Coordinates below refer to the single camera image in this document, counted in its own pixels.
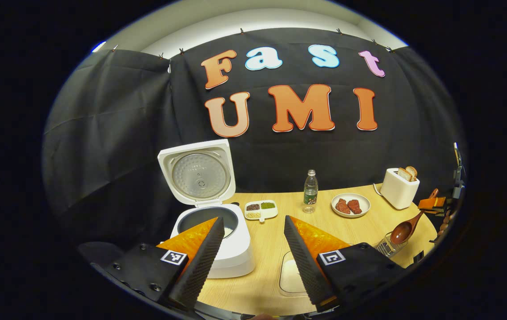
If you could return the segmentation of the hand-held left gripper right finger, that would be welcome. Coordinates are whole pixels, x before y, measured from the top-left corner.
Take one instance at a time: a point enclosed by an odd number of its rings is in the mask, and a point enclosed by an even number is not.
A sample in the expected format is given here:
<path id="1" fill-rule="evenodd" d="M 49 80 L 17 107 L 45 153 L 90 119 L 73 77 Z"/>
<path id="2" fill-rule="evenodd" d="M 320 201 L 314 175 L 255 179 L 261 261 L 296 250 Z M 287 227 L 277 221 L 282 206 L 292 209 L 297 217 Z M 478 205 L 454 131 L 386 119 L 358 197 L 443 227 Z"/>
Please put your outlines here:
<path id="1" fill-rule="evenodd" d="M 319 312 L 367 303 L 406 271 L 368 243 L 349 245 L 290 215 L 284 235 L 309 300 Z"/>

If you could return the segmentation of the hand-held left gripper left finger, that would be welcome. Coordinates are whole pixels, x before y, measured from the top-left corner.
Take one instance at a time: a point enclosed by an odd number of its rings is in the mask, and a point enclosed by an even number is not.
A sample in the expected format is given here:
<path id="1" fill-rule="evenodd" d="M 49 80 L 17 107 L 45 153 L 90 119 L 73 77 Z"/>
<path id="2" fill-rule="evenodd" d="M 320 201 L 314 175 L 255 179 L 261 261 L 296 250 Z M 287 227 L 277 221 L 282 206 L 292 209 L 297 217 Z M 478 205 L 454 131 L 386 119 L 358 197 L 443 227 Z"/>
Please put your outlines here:
<path id="1" fill-rule="evenodd" d="M 215 217 L 160 245 L 136 245 L 103 267 L 102 273 L 144 300 L 189 311 L 198 300 L 224 234 L 223 218 Z"/>

